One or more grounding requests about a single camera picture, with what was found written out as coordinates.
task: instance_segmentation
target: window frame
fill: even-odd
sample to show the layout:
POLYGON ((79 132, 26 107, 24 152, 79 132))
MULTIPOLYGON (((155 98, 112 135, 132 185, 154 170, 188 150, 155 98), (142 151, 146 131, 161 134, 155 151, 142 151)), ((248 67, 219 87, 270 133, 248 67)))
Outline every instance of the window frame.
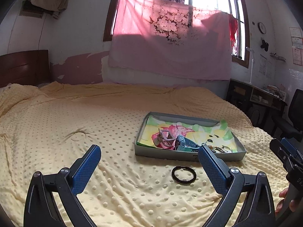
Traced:
MULTIPOLYGON (((245 0, 241 0, 243 15, 244 15, 244 28, 245 28, 245 47, 250 47, 250 32, 249 32, 249 21, 248 21, 248 14, 245 0)), ((114 23, 116 8, 118 5, 118 0, 111 0, 109 4, 109 10, 107 13, 104 35, 103 35, 103 42, 108 42, 112 40, 112 26, 114 23)), ((249 52, 245 51, 244 60, 232 55, 231 59, 233 62, 240 64, 246 68, 249 67, 249 52)))

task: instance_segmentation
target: blue gripper pad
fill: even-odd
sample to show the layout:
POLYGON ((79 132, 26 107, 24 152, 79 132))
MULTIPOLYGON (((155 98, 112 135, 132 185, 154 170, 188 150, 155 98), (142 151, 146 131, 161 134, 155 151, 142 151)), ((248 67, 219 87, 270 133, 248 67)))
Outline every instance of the blue gripper pad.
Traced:
POLYGON ((94 170, 96 169, 101 159, 101 149, 99 146, 93 148, 93 150, 86 156, 79 169, 72 178, 72 193, 74 195, 80 194, 85 189, 89 179, 91 178, 94 170))
POLYGON ((199 162, 203 166, 208 178, 210 179, 215 191, 225 196, 229 188, 230 175, 222 168, 221 162, 208 148, 207 145, 201 146, 198 151, 199 162))
POLYGON ((284 145, 284 147, 291 153, 291 155, 293 157, 297 157, 298 155, 298 152, 296 150, 296 148, 286 139, 286 138, 283 138, 281 140, 281 143, 284 145))

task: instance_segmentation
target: wooden headboard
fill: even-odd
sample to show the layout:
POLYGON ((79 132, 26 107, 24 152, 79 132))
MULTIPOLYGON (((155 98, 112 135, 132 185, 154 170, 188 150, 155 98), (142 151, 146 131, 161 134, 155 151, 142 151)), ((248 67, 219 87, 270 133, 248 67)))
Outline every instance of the wooden headboard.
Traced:
POLYGON ((48 50, 23 51, 0 56, 0 88, 9 83, 37 85, 51 82, 48 50))

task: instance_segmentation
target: desk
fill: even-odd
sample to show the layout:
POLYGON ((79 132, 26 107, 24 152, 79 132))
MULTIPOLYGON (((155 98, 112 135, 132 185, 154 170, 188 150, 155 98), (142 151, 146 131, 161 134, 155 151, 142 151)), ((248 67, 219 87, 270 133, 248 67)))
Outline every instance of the desk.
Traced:
POLYGON ((235 79, 230 80, 226 101, 238 107, 246 115, 252 104, 265 107, 266 111, 260 124, 261 129, 264 129, 266 120, 269 116, 269 112, 271 109, 278 111, 279 116, 282 117, 284 108, 285 106, 287 106, 286 102, 274 96, 273 94, 266 92, 249 83, 241 82, 235 79), (253 100, 252 95, 261 96, 264 100, 268 101, 268 104, 253 100))

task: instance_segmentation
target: red cloth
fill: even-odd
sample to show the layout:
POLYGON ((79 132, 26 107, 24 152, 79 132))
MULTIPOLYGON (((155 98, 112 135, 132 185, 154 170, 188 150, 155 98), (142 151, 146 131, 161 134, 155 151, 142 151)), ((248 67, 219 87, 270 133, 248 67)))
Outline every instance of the red cloth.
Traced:
POLYGON ((238 37, 238 20, 235 17, 233 17, 232 14, 229 15, 229 30, 230 30, 231 50, 234 48, 235 51, 237 51, 236 37, 238 37))

